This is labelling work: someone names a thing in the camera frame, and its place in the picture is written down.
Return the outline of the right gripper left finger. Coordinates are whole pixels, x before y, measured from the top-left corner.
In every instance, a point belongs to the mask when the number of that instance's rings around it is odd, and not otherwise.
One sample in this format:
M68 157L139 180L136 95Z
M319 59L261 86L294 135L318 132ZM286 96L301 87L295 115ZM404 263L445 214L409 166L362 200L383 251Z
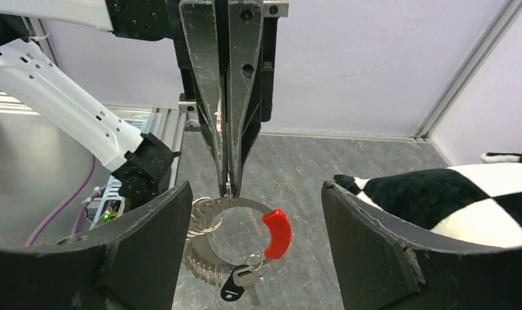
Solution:
M192 200L185 181L56 244L0 249L0 309L170 309Z

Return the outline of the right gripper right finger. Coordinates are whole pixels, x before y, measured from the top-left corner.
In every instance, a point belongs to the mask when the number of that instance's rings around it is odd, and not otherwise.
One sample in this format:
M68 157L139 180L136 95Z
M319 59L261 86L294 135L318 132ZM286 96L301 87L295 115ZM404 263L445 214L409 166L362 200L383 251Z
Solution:
M435 234L332 181L321 202L345 309L522 309L522 247Z

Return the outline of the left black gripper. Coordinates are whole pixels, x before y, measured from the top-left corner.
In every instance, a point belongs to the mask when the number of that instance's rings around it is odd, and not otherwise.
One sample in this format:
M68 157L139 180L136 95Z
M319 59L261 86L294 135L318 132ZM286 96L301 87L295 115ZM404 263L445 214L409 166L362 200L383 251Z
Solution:
M219 195L234 197L273 104L278 20L287 1L168 1L169 30L200 131L216 166Z

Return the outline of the metal keyring with red handle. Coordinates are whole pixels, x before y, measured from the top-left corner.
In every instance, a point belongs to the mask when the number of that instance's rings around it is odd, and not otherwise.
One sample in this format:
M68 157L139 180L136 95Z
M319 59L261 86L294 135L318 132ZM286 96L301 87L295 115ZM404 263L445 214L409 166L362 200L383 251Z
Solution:
M284 210L227 190L193 201L182 263L195 278L224 287L237 271L262 272L283 258L292 236Z

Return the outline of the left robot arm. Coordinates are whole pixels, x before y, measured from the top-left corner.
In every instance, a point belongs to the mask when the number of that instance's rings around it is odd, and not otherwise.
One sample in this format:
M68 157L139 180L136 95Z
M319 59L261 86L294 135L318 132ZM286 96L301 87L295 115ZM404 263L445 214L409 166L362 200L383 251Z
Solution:
M140 207L169 188L178 152L126 123L49 60L24 17L142 41L171 39L219 193L241 194L244 165L273 105L277 25L287 1L0 1L0 91L89 150Z

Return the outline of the black white checkered pillow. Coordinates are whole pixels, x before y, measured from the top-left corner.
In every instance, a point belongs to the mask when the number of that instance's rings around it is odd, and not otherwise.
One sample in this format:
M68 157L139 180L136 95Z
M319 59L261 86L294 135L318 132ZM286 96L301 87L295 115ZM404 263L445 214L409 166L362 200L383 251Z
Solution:
M480 159L373 178L336 174L333 180L361 201L433 233L522 247L522 154L486 152Z

